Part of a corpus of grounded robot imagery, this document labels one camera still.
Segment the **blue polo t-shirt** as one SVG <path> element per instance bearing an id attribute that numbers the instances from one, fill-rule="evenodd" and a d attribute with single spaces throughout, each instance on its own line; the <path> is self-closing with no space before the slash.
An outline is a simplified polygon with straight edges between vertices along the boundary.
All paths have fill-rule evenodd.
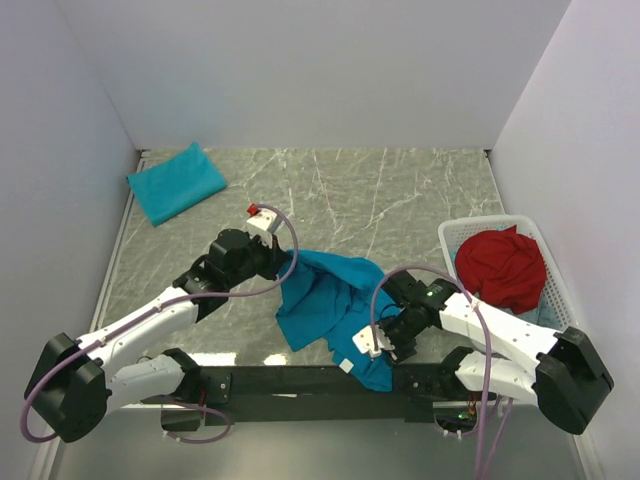
<path id="1" fill-rule="evenodd" d="M 361 257 L 301 250 L 281 285 L 277 323 L 292 351 L 323 339 L 333 362 L 365 388 L 392 390 L 392 367 L 362 353 L 353 336 L 370 322 L 370 305 L 383 271 Z"/>

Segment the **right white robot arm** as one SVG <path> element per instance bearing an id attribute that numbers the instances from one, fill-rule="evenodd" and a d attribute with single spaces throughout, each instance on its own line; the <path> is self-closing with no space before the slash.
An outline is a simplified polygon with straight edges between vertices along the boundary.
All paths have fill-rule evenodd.
<path id="1" fill-rule="evenodd" d="M 444 395 L 460 399 L 469 391 L 494 393 L 534 405 L 561 430 L 581 435 L 614 388 L 614 380 L 589 336 L 522 321 L 472 296 L 442 275 L 431 284 L 409 268 L 387 273 L 375 287 L 400 309 L 366 327 L 370 356 L 382 353 L 401 362 L 414 355 L 416 338 L 427 328 L 464 336 L 471 349 L 449 356 L 452 366 L 439 374 Z"/>

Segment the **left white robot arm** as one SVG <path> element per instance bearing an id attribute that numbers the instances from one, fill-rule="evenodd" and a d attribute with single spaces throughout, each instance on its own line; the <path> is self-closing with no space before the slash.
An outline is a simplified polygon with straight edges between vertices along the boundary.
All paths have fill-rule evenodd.
<path id="1" fill-rule="evenodd" d="M 276 235 L 226 229 L 188 270 L 152 301 L 121 320 L 73 339 L 51 338 L 27 384 L 20 427 L 36 412 L 66 443 L 91 432 L 113 411 L 130 403 L 160 398 L 185 408 L 203 409 L 224 393 L 201 366 L 179 348 L 140 362 L 139 356 L 166 335 L 190 327 L 229 299 L 237 286 L 256 276 L 280 285 L 296 265 L 298 252 L 281 249 Z"/>

